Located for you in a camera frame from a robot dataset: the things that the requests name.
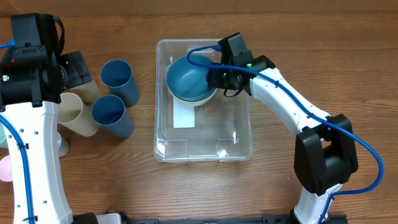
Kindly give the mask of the tall cream cup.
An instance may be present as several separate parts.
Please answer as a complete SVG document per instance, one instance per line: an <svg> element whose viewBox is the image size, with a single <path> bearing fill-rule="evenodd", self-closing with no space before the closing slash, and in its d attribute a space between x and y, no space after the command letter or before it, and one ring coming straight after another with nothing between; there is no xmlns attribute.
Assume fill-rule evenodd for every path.
<svg viewBox="0 0 398 224"><path fill-rule="evenodd" d="M74 93L62 93L60 98L58 123L84 137L95 135L99 124L81 98Z"/></svg>
<svg viewBox="0 0 398 224"><path fill-rule="evenodd" d="M100 89L94 80L71 88L68 91L77 94L85 103L93 103L100 97Z"/></svg>

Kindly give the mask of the tall blue cup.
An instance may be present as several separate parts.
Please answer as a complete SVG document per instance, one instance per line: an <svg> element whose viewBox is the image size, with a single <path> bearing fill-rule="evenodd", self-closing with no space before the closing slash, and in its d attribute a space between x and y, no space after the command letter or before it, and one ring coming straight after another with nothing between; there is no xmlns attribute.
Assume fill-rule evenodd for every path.
<svg viewBox="0 0 398 224"><path fill-rule="evenodd" d="M131 66L124 60L111 60L103 65L101 81L112 94L120 97L126 106L134 106L140 100L140 93Z"/></svg>
<svg viewBox="0 0 398 224"><path fill-rule="evenodd" d="M126 139L134 132L134 123L120 97L103 95L92 106L93 119L113 135Z"/></svg>

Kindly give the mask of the dark blue bowl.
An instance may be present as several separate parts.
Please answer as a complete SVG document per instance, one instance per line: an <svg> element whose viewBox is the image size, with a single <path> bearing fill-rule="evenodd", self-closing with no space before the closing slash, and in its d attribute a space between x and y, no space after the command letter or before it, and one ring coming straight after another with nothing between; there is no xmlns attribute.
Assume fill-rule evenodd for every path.
<svg viewBox="0 0 398 224"><path fill-rule="evenodd" d="M169 67L166 75L167 86L183 101L204 100L216 91L216 88L208 85L206 80L208 72L209 68L193 65L187 56L183 56Z"/></svg>

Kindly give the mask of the small grey cup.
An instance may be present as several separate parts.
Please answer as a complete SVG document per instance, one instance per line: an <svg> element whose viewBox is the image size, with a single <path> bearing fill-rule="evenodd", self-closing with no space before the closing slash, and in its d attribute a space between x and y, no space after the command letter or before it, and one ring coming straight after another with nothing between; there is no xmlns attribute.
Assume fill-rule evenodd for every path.
<svg viewBox="0 0 398 224"><path fill-rule="evenodd" d="M57 133L57 147L59 157L65 156L70 149L69 143L60 135L60 133Z"/></svg>

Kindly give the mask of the small mint green cup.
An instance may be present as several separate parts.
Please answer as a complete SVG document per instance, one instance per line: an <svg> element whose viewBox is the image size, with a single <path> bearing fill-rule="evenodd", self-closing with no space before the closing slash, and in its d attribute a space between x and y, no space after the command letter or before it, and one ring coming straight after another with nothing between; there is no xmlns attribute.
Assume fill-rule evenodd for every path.
<svg viewBox="0 0 398 224"><path fill-rule="evenodd" d="M6 133L2 124L0 124L0 148L8 148Z"/></svg>

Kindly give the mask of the small pink cup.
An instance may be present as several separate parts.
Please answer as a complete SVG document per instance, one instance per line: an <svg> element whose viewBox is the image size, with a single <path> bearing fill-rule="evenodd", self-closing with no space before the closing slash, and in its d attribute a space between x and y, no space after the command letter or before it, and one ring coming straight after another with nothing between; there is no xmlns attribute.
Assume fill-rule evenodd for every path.
<svg viewBox="0 0 398 224"><path fill-rule="evenodd" d="M10 156L6 156L0 161L0 179L4 182L12 182L12 170Z"/></svg>

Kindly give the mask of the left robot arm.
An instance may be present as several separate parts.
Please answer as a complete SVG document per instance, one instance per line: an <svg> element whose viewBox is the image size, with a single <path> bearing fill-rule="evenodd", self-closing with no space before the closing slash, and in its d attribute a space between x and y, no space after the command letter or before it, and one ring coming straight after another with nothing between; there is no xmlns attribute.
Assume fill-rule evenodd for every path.
<svg viewBox="0 0 398 224"><path fill-rule="evenodd" d="M55 57L1 60L1 124L11 159L14 223L97 223L73 215L63 189L57 147L60 94L68 73Z"/></svg>

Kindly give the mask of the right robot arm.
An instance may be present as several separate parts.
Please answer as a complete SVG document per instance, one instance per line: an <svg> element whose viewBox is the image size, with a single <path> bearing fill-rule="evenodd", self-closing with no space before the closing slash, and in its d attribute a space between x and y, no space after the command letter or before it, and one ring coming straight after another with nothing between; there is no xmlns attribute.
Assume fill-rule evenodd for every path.
<svg viewBox="0 0 398 224"><path fill-rule="evenodd" d="M255 58L249 50L222 50L221 62L211 64L206 80L226 91L245 90L269 107L294 136L294 171L302 191L288 222L347 223L346 217L329 216L328 210L358 170L351 121L311 104L273 62L263 55Z"/></svg>

